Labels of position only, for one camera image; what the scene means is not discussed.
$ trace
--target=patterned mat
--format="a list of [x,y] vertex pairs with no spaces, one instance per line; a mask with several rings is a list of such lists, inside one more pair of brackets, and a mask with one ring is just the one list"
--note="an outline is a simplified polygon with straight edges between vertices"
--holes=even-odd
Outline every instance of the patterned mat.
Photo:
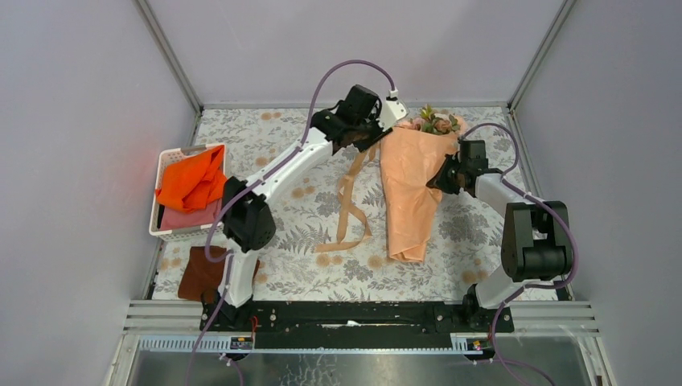
[[[469,127],[494,122],[505,125],[501,108],[438,108],[461,115]],[[417,115],[413,109],[412,116]],[[232,172],[246,177],[266,165],[301,135],[305,109],[212,109],[203,112],[197,143],[228,144]],[[491,167],[504,169],[514,159],[512,143],[492,128],[471,139],[484,139]],[[280,202],[271,203],[277,233],[259,251],[261,268],[254,282],[256,300],[290,301],[457,301],[466,289],[499,265],[503,219],[467,194],[445,195],[436,213],[424,264],[387,258],[386,207],[378,159],[357,177],[353,199],[365,212],[372,238],[349,251],[314,253],[332,241],[339,220],[336,184],[357,150],[339,151],[316,166]],[[522,187],[520,172],[510,180]],[[352,218],[346,240],[358,240],[363,227]],[[223,235],[214,244],[225,246]],[[191,246],[205,239],[164,245],[153,299],[177,299]],[[553,291],[529,290],[524,300],[556,299]]]

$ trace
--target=gray wall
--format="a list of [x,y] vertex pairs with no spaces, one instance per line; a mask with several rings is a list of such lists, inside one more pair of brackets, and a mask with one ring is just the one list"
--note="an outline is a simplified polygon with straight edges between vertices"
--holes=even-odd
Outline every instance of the gray wall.
[[[331,66],[373,60],[406,101],[506,101],[561,0],[151,0],[204,103],[310,102]],[[344,68],[321,101],[355,83],[388,86]]]
[[130,0],[0,2],[0,36],[0,384],[99,384],[193,112]]
[[518,115],[621,385],[679,384],[682,2],[578,2]]

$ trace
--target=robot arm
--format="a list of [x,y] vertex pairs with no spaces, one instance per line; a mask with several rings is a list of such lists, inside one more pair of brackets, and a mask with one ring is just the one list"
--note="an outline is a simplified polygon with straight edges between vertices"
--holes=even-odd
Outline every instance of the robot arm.
[[[472,312],[496,309],[520,287],[570,272],[573,253],[568,237],[546,211],[502,184],[502,171],[488,166],[485,141],[460,141],[459,152],[446,156],[427,186],[451,194],[464,190],[504,218],[502,264],[467,291],[464,302]],[[568,223],[563,203],[544,203]],[[535,239],[537,232],[546,237]]]
[[[228,305],[237,308],[252,296],[252,277],[258,260],[255,251],[265,247],[275,233],[269,205],[283,192],[290,191],[309,169],[325,162],[343,147],[353,145],[360,151],[369,149],[389,134],[407,114],[407,107],[397,99],[397,90],[392,90],[382,101],[374,92],[356,85],[335,109],[324,109],[313,115],[305,143],[297,140],[268,166],[246,180],[231,178],[225,183],[223,203],[247,186],[262,181],[237,201],[223,218],[223,232],[234,256],[231,267],[225,263],[218,291],[222,294],[226,283],[229,283],[225,296]],[[297,149],[296,155],[281,169],[271,172]]]

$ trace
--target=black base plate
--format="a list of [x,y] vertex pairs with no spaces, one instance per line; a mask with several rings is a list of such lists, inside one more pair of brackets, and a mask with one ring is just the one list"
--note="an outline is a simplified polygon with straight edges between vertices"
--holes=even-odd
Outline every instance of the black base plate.
[[[205,305],[210,315],[215,306]],[[489,332],[495,310],[465,320],[461,304],[444,302],[253,302],[224,306],[209,331],[250,333],[258,318],[256,348],[450,348],[451,333]],[[349,321],[362,326],[348,326]],[[497,332],[513,332],[504,309]]]

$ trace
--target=orange cloth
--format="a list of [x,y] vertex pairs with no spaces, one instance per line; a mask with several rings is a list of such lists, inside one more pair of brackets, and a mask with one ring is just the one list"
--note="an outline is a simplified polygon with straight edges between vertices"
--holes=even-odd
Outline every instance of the orange cloth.
[[158,203],[182,213],[192,213],[221,199],[228,180],[220,169],[224,153],[225,146],[218,146],[167,166],[161,188],[156,190]]

